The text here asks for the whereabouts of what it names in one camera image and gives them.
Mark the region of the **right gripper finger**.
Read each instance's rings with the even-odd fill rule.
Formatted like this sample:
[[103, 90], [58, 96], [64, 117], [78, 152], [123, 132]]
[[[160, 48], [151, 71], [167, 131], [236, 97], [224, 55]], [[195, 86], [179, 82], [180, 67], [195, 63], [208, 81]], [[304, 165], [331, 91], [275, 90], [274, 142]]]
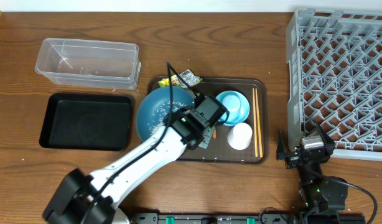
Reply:
[[335, 141], [322, 129], [320, 124], [316, 125], [316, 129], [324, 143], [325, 148], [335, 148]]
[[284, 147], [284, 141], [282, 138], [281, 131], [278, 131], [278, 142], [277, 142], [277, 149], [276, 149], [276, 160], [284, 160], [286, 156], [285, 147]]

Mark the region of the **wooden chopstick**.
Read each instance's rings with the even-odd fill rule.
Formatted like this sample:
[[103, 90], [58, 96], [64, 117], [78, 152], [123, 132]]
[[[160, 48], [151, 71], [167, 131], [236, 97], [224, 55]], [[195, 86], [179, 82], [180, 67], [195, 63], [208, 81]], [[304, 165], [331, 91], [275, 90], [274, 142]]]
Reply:
[[262, 139], [262, 132], [261, 132], [261, 117], [260, 117], [260, 111], [259, 111], [259, 97], [258, 97], [258, 90], [255, 89], [255, 100], [256, 100], [256, 118], [257, 118], [257, 130], [258, 130], [258, 138], [259, 138], [259, 156], [260, 158], [263, 158], [263, 139]]
[[254, 131], [254, 155], [258, 157], [258, 137], [257, 137], [257, 122], [256, 122], [256, 89], [252, 89], [253, 96], [253, 131]]

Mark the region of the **white plastic cup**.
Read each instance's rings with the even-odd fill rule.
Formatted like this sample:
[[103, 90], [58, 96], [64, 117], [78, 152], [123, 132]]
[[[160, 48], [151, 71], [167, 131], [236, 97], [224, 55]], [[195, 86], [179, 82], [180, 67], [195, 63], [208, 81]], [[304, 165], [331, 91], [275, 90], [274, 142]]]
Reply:
[[253, 130], [247, 123], [239, 123], [235, 125], [227, 136], [228, 144], [236, 150], [246, 149], [251, 142]]

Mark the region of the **light blue bowl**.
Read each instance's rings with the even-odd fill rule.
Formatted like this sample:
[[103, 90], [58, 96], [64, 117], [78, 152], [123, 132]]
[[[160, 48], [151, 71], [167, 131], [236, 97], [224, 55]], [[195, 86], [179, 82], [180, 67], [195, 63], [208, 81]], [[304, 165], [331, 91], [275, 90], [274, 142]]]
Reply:
[[226, 120], [226, 122], [224, 123], [225, 126], [234, 126], [244, 122], [249, 116], [249, 110], [250, 110], [249, 101], [243, 94], [233, 90], [221, 92], [220, 94], [216, 96], [216, 99], [224, 106], [223, 98], [227, 95], [236, 95], [240, 99], [241, 106], [237, 114], [229, 112], [229, 118], [227, 118], [227, 114], [224, 113], [223, 116], [220, 118], [220, 121]]

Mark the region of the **dark blue plate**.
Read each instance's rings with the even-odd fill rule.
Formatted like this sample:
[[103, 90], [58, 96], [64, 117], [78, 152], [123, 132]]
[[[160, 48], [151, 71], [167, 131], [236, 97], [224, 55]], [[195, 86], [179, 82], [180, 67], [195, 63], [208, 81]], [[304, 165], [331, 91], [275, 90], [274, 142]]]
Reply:
[[[173, 87], [172, 112], [193, 105], [193, 97], [186, 90]], [[143, 99], [136, 115], [136, 130], [141, 141], [147, 140], [164, 122], [170, 109], [170, 88], [158, 88]]]

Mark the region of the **light blue cup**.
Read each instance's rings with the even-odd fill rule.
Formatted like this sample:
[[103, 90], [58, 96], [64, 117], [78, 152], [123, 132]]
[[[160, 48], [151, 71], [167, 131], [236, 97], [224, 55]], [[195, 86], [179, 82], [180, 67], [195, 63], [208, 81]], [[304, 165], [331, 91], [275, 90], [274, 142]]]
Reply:
[[241, 102], [236, 95], [227, 95], [223, 98], [223, 104], [230, 113], [237, 114], [239, 112]]

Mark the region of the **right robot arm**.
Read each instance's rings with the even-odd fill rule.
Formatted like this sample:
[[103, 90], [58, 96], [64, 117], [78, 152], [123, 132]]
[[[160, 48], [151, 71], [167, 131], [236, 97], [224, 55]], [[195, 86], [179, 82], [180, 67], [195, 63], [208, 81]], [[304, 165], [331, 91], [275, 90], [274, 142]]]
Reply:
[[294, 151], [286, 151], [278, 135], [276, 159], [284, 161], [286, 169], [297, 169], [299, 175], [299, 195], [306, 206], [299, 212], [300, 222], [311, 222], [318, 215], [336, 218], [345, 209], [348, 189], [338, 183], [340, 178], [324, 176], [321, 170], [333, 154], [334, 140], [317, 126], [315, 136], [303, 138]]

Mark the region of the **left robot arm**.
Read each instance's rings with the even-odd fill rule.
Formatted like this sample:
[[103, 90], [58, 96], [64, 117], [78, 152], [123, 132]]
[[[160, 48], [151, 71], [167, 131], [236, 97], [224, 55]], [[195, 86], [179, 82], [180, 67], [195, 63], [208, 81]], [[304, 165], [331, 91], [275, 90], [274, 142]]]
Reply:
[[217, 118], [191, 109], [171, 113], [169, 123], [116, 162], [85, 175], [68, 173], [42, 217], [47, 223], [112, 223], [120, 203], [144, 180], [187, 149], [195, 149]]

